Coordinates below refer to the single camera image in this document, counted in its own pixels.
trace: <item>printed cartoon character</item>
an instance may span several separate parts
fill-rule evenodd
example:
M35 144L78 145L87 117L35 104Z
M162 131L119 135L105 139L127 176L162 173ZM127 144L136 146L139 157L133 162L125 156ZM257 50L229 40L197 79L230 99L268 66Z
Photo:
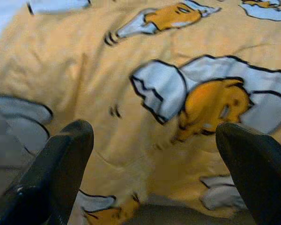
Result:
M236 79L215 80L200 84L186 98L179 116L176 139L185 141L197 134L213 134L223 122L239 122L240 115L250 109L251 101Z
M242 0L242 7L248 16L258 19L281 21L280 0Z
M161 9L147 8L139 12L115 34L106 35L104 41L111 46L118 43L121 38L128 38L136 34L156 34L171 28L185 27L218 12L220 9L201 6L191 0L185 0L183 3Z
M172 143L213 134L225 121L266 134L281 124L281 71L250 66L234 56L202 56L180 68L152 60L130 80L158 122L178 116Z
M131 195L121 207L114 207L114 196L87 195L81 191L78 195L76 201L89 225L121 225L140 207L137 194Z

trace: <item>gray floor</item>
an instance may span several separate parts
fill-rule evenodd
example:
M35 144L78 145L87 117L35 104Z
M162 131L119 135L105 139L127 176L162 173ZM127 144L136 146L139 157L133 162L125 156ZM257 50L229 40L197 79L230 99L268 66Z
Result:
M256 225L247 211L233 219L205 216L192 209L177 206L144 205L135 218L125 225Z

